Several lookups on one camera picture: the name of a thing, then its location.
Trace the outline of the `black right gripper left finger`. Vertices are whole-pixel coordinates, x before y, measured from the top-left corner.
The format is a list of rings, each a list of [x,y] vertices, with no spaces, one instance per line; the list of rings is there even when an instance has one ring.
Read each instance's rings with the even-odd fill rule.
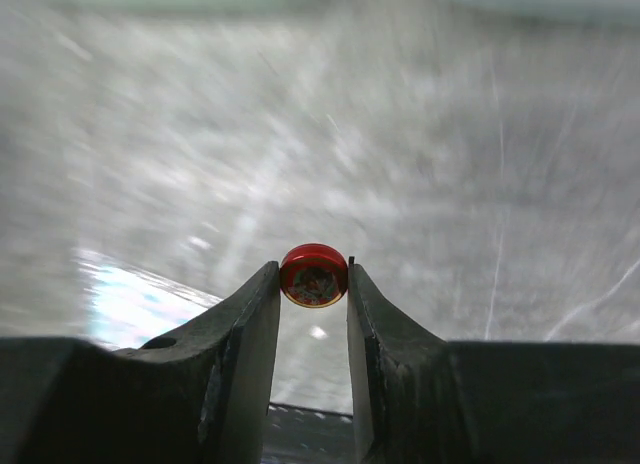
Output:
[[[138,349],[1,342],[5,463],[257,463],[280,320],[279,267]]]

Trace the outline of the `copper coin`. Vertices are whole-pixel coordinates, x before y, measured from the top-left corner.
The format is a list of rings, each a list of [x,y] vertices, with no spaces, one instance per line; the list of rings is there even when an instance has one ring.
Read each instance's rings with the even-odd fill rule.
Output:
[[[280,289],[298,306],[311,309],[331,306],[347,292],[347,262],[339,251],[328,245],[299,245],[281,262]]]

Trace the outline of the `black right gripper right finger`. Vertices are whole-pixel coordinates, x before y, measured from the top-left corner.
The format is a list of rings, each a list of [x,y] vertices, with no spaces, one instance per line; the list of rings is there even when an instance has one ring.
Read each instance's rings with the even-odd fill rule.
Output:
[[[360,463],[635,463],[635,345],[445,341],[349,266]]]

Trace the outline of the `teal plaster packet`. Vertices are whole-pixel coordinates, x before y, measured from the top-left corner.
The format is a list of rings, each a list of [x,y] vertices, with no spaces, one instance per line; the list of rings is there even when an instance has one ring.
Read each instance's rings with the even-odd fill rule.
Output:
[[[222,301],[93,250],[78,249],[77,263],[87,305],[85,336],[111,350],[139,348]]]

